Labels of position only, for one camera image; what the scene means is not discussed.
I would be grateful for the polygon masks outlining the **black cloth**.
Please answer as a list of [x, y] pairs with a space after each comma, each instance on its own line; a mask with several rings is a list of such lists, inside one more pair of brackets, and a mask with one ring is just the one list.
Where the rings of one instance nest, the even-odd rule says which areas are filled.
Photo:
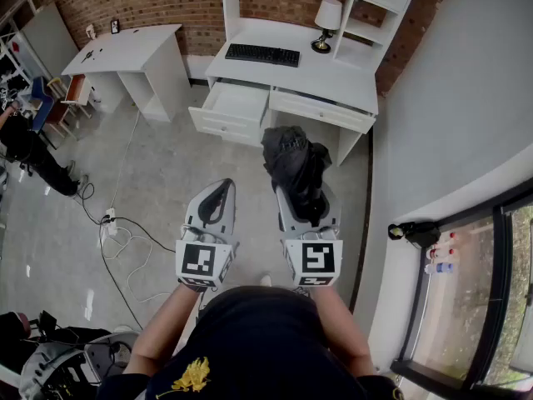
[[311, 142], [299, 126], [267, 128], [262, 137], [264, 168], [274, 188], [281, 188], [296, 220], [316, 227], [326, 211], [323, 174], [331, 166], [329, 150]]

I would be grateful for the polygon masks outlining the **white chair with brown seat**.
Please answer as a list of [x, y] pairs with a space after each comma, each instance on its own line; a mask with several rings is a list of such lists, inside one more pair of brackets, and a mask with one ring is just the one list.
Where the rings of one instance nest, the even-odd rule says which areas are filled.
[[87, 118], [91, 118], [92, 114], [85, 109], [88, 104], [90, 92], [91, 85], [86, 76], [84, 74], [74, 75], [71, 77], [67, 94], [62, 100], [62, 103], [77, 106]]

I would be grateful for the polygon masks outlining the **person's right forearm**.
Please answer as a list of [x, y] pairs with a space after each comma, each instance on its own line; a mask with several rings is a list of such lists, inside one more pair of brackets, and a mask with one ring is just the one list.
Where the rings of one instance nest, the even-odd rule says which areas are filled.
[[332, 352], [354, 377], [375, 375], [367, 339], [336, 289], [312, 287], [310, 292]]

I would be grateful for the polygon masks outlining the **white shade table lamp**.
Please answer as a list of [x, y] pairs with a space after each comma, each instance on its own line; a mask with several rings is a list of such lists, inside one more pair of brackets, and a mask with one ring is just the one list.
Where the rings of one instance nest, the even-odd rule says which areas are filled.
[[315, 24], [321, 29], [321, 36], [311, 42], [311, 49], [328, 54], [331, 46], [327, 42], [341, 26], [342, 3], [338, 0], [322, 0], [315, 17]]

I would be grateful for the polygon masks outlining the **grey panel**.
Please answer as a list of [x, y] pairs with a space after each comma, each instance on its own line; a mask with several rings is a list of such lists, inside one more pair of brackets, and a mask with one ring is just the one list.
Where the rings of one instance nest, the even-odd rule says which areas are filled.
[[22, 34], [53, 78], [60, 77], [79, 53], [54, 2], [41, 7], [22, 28]]

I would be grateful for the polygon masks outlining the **white desk with hutch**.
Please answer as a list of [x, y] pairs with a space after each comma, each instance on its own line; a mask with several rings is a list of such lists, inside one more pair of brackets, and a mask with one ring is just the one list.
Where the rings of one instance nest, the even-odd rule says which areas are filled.
[[[411, 0], [345, 0], [341, 26], [328, 54], [311, 49], [321, 29], [246, 17], [240, 0], [222, 0], [226, 41], [206, 71], [209, 88], [217, 82], [284, 91], [358, 110], [376, 119], [376, 71]], [[283, 48], [300, 53], [298, 67], [227, 60], [231, 43]], [[340, 130], [337, 161], [348, 156], [363, 133]]]

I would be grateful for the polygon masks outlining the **blue chair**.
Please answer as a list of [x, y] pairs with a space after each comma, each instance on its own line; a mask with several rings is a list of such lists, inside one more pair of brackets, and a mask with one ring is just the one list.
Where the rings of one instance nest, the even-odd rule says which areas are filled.
[[47, 85], [44, 77], [35, 77], [32, 80], [31, 96], [40, 102], [40, 106], [32, 122], [32, 130], [40, 133], [47, 118], [52, 112], [56, 98], [50, 87]]

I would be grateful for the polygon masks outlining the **person's left forearm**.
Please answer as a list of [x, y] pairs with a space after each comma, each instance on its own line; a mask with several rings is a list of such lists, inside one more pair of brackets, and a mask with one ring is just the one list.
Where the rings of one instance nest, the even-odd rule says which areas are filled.
[[142, 330], [124, 374], [152, 377], [171, 359], [200, 293], [180, 284]]

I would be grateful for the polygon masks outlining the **wooden stool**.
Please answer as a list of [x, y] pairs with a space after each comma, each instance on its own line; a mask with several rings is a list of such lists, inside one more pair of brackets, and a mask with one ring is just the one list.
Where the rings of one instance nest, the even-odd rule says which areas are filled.
[[52, 90], [55, 96], [61, 100], [64, 100], [67, 96], [67, 88], [63, 84], [60, 77], [54, 77], [48, 81], [47, 87]]

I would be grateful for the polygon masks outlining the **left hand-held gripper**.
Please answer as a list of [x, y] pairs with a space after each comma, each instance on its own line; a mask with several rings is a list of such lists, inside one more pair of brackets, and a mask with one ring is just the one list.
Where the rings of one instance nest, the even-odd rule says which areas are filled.
[[207, 185], [188, 204], [175, 258], [177, 280], [192, 290], [220, 288], [236, 258], [237, 241], [205, 230], [233, 234], [236, 195], [235, 183], [224, 178]]

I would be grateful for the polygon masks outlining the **person's dark shirt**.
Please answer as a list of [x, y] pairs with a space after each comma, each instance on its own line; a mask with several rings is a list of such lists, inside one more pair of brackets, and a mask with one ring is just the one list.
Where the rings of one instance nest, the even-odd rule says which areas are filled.
[[152, 377], [107, 377], [97, 400], [404, 400], [388, 377], [354, 377], [312, 297], [236, 287], [209, 302], [186, 345]]

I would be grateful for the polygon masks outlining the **black window frame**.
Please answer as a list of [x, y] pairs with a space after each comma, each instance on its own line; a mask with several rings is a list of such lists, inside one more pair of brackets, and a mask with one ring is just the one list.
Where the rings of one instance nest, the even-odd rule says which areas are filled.
[[[533, 187], [437, 223], [391, 371], [423, 398], [533, 400]], [[430, 260], [432, 248], [454, 248]], [[429, 263], [453, 273], [425, 273]]]

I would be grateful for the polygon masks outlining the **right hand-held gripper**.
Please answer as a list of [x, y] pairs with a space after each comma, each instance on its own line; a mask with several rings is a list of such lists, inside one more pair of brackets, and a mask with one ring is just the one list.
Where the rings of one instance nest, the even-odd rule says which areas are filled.
[[325, 207], [320, 219], [321, 228], [310, 231], [311, 224], [296, 217], [289, 197], [280, 186], [276, 186], [275, 194], [280, 230], [283, 233], [302, 233], [282, 241], [293, 285], [297, 288], [332, 286], [341, 274], [343, 241], [338, 238], [340, 201], [324, 182], [321, 198]]

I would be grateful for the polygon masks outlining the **white metal rack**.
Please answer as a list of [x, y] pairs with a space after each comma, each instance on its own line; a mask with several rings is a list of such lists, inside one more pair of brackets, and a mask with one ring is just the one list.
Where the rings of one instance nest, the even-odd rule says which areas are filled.
[[0, 17], [0, 89], [2, 99], [17, 101], [23, 116], [32, 118], [37, 109], [31, 103], [32, 78], [19, 53], [19, 45], [26, 47], [32, 56], [32, 49], [22, 31], [18, 28], [14, 16], [25, 5], [31, 9], [31, 18], [37, 14], [33, 0], [17, 0]]

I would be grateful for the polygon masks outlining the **black keyboard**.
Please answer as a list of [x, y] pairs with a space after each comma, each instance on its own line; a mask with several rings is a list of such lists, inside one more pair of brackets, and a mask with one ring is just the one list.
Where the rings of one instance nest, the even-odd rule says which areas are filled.
[[300, 53], [278, 47], [231, 43], [227, 49], [225, 59], [297, 68], [299, 66]]

